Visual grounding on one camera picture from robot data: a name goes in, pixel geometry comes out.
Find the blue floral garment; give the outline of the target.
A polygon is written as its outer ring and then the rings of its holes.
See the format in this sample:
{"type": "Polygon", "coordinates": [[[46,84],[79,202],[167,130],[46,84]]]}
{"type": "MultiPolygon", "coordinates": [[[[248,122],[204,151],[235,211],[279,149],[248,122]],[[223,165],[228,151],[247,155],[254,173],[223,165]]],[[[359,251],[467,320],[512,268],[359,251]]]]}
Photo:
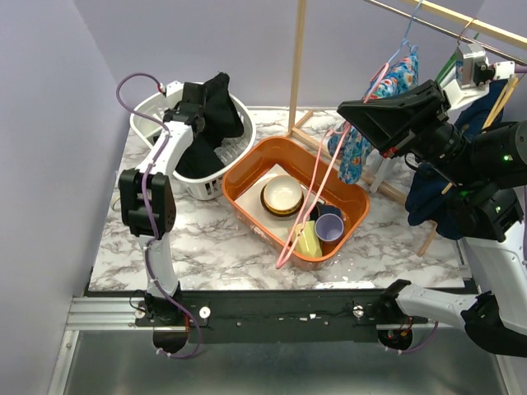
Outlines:
{"type": "MultiPolygon", "coordinates": [[[[408,56],[389,66],[382,77],[375,89],[372,87],[378,77],[375,77],[366,89],[365,97],[369,101],[401,95],[417,87],[418,50],[413,48],[408,56]]],[[[335,155],[341,139],[343,143],[338,152],[341,159],[338,178],[345,184],[355,184],[360,179],[366,159],[374,147],[348,121],[343,121],[328,140],[327,147],[331,156],[335,155]]]]}

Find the black skirt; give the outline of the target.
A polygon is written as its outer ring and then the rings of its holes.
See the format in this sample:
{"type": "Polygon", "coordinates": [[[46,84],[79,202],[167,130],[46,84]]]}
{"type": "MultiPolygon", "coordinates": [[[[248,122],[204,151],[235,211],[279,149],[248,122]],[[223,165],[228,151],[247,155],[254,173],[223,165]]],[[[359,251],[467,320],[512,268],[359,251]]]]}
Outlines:
{"type": "Polygon", "coordinates": [[[188,179],[208,177],[225,166],[216,153],[225,138],[242,137],[244,127],[230,97],[230,77],[219,72],[205,81],[206,104],[204,108],[204,130],[184,152],[175,171],[188,179]]]}

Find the green hanger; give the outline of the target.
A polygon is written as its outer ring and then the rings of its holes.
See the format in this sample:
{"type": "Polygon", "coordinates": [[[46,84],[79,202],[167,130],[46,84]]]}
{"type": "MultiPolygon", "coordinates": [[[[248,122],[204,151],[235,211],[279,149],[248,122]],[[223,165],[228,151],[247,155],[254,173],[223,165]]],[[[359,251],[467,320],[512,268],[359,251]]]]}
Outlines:
{"type": "Polygon", "coordinates": [[[445,80],[445,78],[447,77],[448,73],[450,72],[450,70],[454,66],[455,60],[456,60],[456,49],[452,53],[450,58],[447,60],[447,62],[443,66],[443,68],[439,71],[438,75],[436,76],[435,81],[437,83],[442,83],[445,80]]]}

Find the blue wire hanger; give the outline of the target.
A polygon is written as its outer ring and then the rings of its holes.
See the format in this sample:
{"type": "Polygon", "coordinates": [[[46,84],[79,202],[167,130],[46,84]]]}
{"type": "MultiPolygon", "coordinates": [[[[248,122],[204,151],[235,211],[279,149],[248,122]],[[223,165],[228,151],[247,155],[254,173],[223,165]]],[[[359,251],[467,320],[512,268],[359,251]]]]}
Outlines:
{"type": "Polygon", "coordinates": [[[421,7],[422,5],[422,0],[419,0],[417,2],[417,5],[415,6],[415,8],[413,9],[413,13],[409,19],[409,22],[408,22],[408,25],[407,25],[407,28],[406,30],[404,31],[403,33],[403,38],[401,40],[401,43],[398,47],[398,49],[393,53],[393,55],[389,58],[388,60],[388,64],[391,64],[393,60],[395,60],[395,58],[399,55],[399,53],[403,50],[404,47],[409,47],[410,49],[412,49],[412,45],[409,43],[409,40],[408,40],[408,34],[409,34],[409,31],[412,27],[412,24],[413,22],[415,21],[416,19],[416,16],[417,16],[417,13],[419,11],[419,8],[421,7]]]}

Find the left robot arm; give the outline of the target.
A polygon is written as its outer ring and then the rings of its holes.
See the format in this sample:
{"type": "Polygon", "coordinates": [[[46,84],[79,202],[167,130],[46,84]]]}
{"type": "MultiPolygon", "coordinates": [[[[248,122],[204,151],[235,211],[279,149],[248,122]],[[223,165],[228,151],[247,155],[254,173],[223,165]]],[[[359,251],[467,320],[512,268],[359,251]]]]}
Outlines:
{"type": "Polygon", "coordinates": [[[175,298],[180,282],[172,267],[170,253],[170,232],[176,217],[170,174],[204,128],[206,94],[201,84],[183,84],[182,98],[176,105],[175,115],[165,122],[125,103],[121,90],[134,77],[154,81],[161,96],[167,97],[167,86],[145,72],[126,76],[116,87],[117,101],[124,109],[161,127],[161,135],[145,160],[119,176],[121,217],[130,232],[139,239],[147,270],[147,294],[158,300],[154,307],[155,316],[165,325],[177,323],[182,314],[195,323],[197,319],[175,298]]]}

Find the white garment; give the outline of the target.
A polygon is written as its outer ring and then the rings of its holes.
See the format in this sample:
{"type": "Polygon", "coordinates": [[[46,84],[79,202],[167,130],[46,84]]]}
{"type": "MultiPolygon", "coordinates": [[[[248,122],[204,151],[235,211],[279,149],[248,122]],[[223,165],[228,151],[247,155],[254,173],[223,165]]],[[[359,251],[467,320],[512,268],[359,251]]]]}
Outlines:
{"type": "Polygon", "coordinates": [[[374,160],[370,166],[370,170],[373,173],[373,182],[369,187],[370,193],[378,191],[381,184],[392,172],[395,164],[396,159],[384,158],[380,154],[374,154],[374,160]]]}

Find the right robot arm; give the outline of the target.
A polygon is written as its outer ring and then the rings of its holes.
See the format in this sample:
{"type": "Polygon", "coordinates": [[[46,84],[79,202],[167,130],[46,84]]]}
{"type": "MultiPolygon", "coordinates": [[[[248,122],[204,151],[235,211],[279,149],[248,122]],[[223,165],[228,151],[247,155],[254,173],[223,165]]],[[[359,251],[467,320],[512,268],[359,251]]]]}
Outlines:
{"type": "Polygon", "coordinates": [[[462,329],[483,350],[526,354],[525,216],[516,189],[526,183],[526,124],[504,123],[467,138],[448,120],[450,100],[434,81],[402,95],[342,102],[338,113],[381,153],[414,154],[451,182],[446,204],[478,257],[489,288],[480,295],[392,283],[365,315],[384,323],[429,318],[462,329]]]}

